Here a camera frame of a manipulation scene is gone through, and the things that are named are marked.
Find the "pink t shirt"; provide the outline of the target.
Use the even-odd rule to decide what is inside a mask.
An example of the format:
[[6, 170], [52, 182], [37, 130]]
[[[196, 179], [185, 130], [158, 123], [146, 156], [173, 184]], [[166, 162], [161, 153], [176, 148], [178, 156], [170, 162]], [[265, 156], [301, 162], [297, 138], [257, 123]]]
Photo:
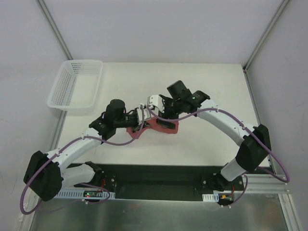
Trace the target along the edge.
[[166, 134], [177, 134], [178, 129], [179, 129], [179, 122], [173, 122], [175, 123], [175, 129], [167, 129], [167, 128], [162, 128], [160, 125], [156, 123], [155, 118], [150, 119], [146, 121], [143, 125], [143, 128], [141, 129], [141, 133], [139, 134], [139, 131], [132, 131], [131, 128], [127, 128], [126, 132], [131, 136], [131, 138], [138, 139], [139, 136], [146, 130], [152, 129], [161, 133], [166, 133]]

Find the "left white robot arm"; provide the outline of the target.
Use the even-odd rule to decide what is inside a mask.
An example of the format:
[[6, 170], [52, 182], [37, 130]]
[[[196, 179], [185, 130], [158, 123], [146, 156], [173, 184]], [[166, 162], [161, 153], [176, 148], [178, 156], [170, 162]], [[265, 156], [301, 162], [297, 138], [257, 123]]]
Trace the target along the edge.
[[46, 202], [54, 198], [69, 181], [64, 177], [67, 167], [91, 149], [101, 144], [112, 144], [109, 141], [118, 128], [133, 128], [143, 125], [145, 122], [145, 106], [130, 112], [126, 111], [122, 100], [111, 100], [106, 110], [81, 133], [60, 149], [54, 149], [47, 153], [37, 151], [32, 154], [24, 183], [42, 201]]

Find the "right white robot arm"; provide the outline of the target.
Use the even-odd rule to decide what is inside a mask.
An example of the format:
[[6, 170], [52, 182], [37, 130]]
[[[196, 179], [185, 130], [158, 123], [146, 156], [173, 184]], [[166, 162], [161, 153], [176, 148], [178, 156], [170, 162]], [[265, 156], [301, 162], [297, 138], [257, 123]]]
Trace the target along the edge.
[[237, 119], [219, 106], [204, 92], [192, 93], [181, 80], [167, 88], [170, 97], [162, 94], [148, 97], [147, 103], [157, 109], [159, 120], [166, 123], [179, 121], [187, 113], [203, 119], [229, 136], [238, 146], [236, 156], [218, 173], [207, 179], [209, 188], [229, 189], [234, 180], [245, 172], [252, 172], [268, 156], [271, 149], [269, 130], [264, 125], [253, 126]]

